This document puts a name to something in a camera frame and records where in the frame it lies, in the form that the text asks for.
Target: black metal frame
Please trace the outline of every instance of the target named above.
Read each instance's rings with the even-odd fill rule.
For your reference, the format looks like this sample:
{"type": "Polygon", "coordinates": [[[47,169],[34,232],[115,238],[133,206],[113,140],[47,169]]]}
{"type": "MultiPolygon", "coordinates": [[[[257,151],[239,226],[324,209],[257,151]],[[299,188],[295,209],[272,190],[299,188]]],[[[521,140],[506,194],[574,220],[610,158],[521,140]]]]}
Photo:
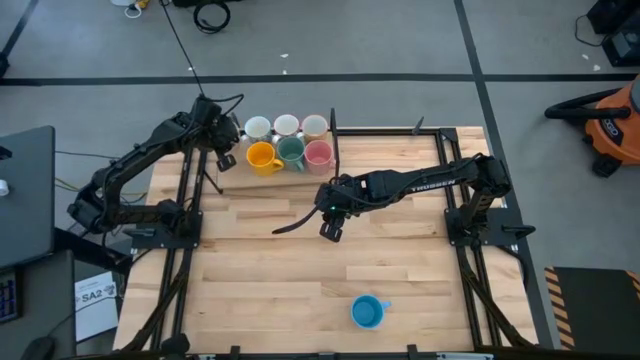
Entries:
{"type": "MultiPolygon", "coordinates": [[[[436,147],[438,150],[438,159],[440,164],[447,163],[447,155],[445,148],[445,141],[449,141],[451,144],[451,151],[453,154],[454,160],[460,160],[462,155],[460,151],[460,145],[458,143],[458,136],[455,128],[344,128],[338,129],[336,126],[335,119],[335,111],[331,109],[331,118],[330,118],[331,126],[330,130],[333,135],[334,141],[334,152],[335,152],[335,160],[336,160],[336,176],[340,171],[340,156],[339,156],[339,145],[338,138],[342,136],[433,136],[436,147]]],[[[187,188],[187,182],[189,177],[189,170],[191,166],[192,153],[189,152],[185,155],[184,164],[182,167],[182,174],[180,178],[180,184],[178,188],[177,194],[177,202],[179,204],[184,204],[184,198],[187,188]]],[[[200,206],[200,197],[202,195],[202,182],[205,172],[206,165],[206,153],[201,152],[200,160],[198,163],[198,171],[196,178],[196,186],[194,189],[193,196],[193,206],[197,211],[200,206]]],[[[445,194],[447,197],[447,207],[449,210],[456,209],[455,197],[453,194],[453,189],[451,187],[445,188],[445,194]]],[[[470,200],[469,189],[466,186],[461,186],[461,194],[464,202],[468,202],[470,200]]],[[[466,246],[458,245],[455,246],[456,255],[458,257],[458,265],[460,268],[463,267],[464,263],[468,262],[466,255],[466,246]]],[[[478,274],[478,278],[480,284],[487,292],[487,294],[491,295],[491,290],[489,287],[489,280],[487,276],[487,270],[485,266],[484,256],[482,254],[482,249],[480,246],[472,247],[472,251],[474,254],[474,260],[476,264],[476,272],[478,274]]],[[[188,269],[191,265],[193,250],[187,249],[183,254],[183,262],[187,262],[188,269]]],[[[175,262],[175,250],[169,249],[167,251],[167,257],[165,260],[165,266],[162,276],[161,289],[159,298],[162,298],[166,295],[168,284],[171,281],[171,274],[174,268],[175,262]]],[[[467,284],[464,279],[461,279],[461,284],[464,292],[465,299],[465,307],[467,310],[467,316],[469,321],[469,328],[471,332],[471,338],[473,342],[474,348],[479,348],[483,346],[482,335],[480,333],[480,325],[478,321],[478,313],[474,299],[474,292],[467,284]]],[[[178,294],[178,298],[176,301],[175,308],[175,316],[173,319],[173,327],[172,334],[177,335],[182,330],[182,320],[184,314],[185,307],[185,297],[187,292],[187,285],[180,290],[178,294]]],[[[493,346],[500,347],[502,345],[500,338],[500,331],[498,329],[496,320],[494,317],[487,311],[487,320],[489,324],[489,332],[491,335],[491,343],[493,346]]],[[[151,342],[151,350],[158,350],[160,348],[160,342],[162,337],[162,324],[161,321],[156,327],[151,342]]],[[[239,349],[234,347],[234,351],[230,351],[229,354],[215,354],[216,359],[237,359],[239,354],[239,349]]],[[[424,359],[424,358],[435,358],[438,353],[436,352],[418,352],[415,345],[408,345],[408,351],[398,352],[398,353],[340,353],[339,357],[341,359],[352,358],[352,359],[424,359]]],[[[334,359],[336,358],[336,353],[327,353],[327,354],[251,354],[245,355],[242,354],[242,358],[255,358],[255,359],[282,359],[282,358],[296,358],[296,359],[334,359]]]]}

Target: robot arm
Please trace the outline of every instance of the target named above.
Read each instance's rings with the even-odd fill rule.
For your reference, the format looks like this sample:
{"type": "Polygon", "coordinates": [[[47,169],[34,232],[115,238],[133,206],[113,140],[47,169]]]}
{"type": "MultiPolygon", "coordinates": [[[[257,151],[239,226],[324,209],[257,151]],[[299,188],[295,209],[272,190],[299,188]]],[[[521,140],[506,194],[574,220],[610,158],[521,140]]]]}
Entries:
{"type": "Polygon", "coordinates": [[[155,206],[128,206],[120,203],[120,192],[128,181],[161,157],[193,147],[215,151],[220,171],[235,165],[233,156],[225,153],[239,141],[237,121],[221,114],[221,110],[213,100],[200,95],[191,112],[179,112],[163,121],[147,141],[134,145],[131,152],[96,171],[69,206],[68,213],[94,234],[123,224],[157,223],[179,233],[186,212],[175,201],[163,200],[155,206]]]}
{"type": "Polygon", "coordinates": [[[316,211],[323,213],[320,235],[338,242],[345,219],[382,209],[406,195],[467,184],[474,196],[461,209],[460,226],[468,231],[481,231],[486,225],[486,211],[497,197],[511,190],[504,165],[492,156],[477,154],[447,165],[400,173],[393,170],[373,171],[359,176],[341,175],[322,184],[315,198],[315,208],[301,221],[274,230],[281,234],[304,224],[316,211]]]}

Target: orange vacuum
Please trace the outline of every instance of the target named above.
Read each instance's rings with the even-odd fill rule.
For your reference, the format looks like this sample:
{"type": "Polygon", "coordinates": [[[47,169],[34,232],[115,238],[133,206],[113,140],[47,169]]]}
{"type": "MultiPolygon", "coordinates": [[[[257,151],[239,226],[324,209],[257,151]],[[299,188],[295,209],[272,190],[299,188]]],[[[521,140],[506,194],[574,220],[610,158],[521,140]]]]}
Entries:
{"type": "Polygon", "coordinates": [[[622,165],[640,165],[640,76],[621,89],[556,104],[544,115],[585,123],[585,142],[598,153],[592,166],[596,175],[609,177],[622,165]],[[595,108],[587,107],[596,102],[595,108]]]}

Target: concrete floor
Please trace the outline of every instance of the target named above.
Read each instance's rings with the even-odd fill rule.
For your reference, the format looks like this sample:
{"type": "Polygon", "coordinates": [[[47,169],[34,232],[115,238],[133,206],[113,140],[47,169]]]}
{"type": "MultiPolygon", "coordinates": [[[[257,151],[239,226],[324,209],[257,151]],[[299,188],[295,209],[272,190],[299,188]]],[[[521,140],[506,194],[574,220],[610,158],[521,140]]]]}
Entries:
{"type": "MultiPolygon", "coordinates": [[[[342,126],[413,125],[425,116],[425,126],[491,128],[472,76],[314,81],[324,81],[325,74],[471,75],[456,1],[244,0],[230,3],[231,24],[217,35],[198,32],[189,10],[170,6],[169,11],[200,75],[282,75],[283,70],[319,75],[296,83],[278,78],[277,83],[239,84],[226,78],[230,83],[206,84],[211,97],[247,95],[236,111],[240,119],[328,113],[335,107],[342,126]]],[[[637,73],[637,68],[612,68],[601,49],[574,39],[574,19],[593,3],[462,1],[485,76],[637,73]],[[600,71],[594,72],[594,65],[600,71]]],[[[22,0],[2,1],[0,44],[26,7],[22,0]]],[[[585,38],[598,39],[587,22],[581,25],[585,38]]],[[[72,84],[73,79],[112,78],[123,84],[127,77],[191,76],[156,1],[141,18],[130,20],[108,0],[39,0],[9,60],[9,80],[65,78],[72,84]]],[[[640,224],[634,218],[640,210],[634,186],[640,170],[626,168],[607,180],[594,177],[580,134],[542,116],[552,104],[624,82],[540,79],[487,83],[524,221],[538,228],[529,237],[536,272],[549,265],[640,272],[635,260],[640,224]]],[[[0,86],[0,135],[53,125],[59,150],[117,156],[148,137],[160,121],[188,110],[196,95],[192,84],[0,86]]],[[[495,134],[490,140],[495,149],[495,134]]],[[[57,156],[56,176],[81,185],[104,165],[100,159],[57,156]]],[[[144,191],[149,178],[144,172],[128,190],[144,191]]],[[[65,209],[74,194],[56,189],[56,197],[56,224],[67,227],[72,220],[65,209]]],[[[78,273],[87,277],[96,271],[82,266],[78,273]]],[[[555,329],[552,335],[557,346],[555,329]]],[[[113,333],[97,337],[79,345],[79,353],[106,352],[112,340],[113,333]]]]}

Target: paper sign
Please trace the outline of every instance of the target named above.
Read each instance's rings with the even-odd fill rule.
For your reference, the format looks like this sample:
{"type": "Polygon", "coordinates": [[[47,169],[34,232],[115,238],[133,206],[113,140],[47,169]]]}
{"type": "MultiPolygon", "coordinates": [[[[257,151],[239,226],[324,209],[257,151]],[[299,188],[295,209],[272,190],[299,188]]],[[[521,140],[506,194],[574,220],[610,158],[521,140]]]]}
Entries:
{"type": "Polygon", "coordinates": [[[118,326],[117,295],[110,272],[76,282],[76,341],[118,326]]]}

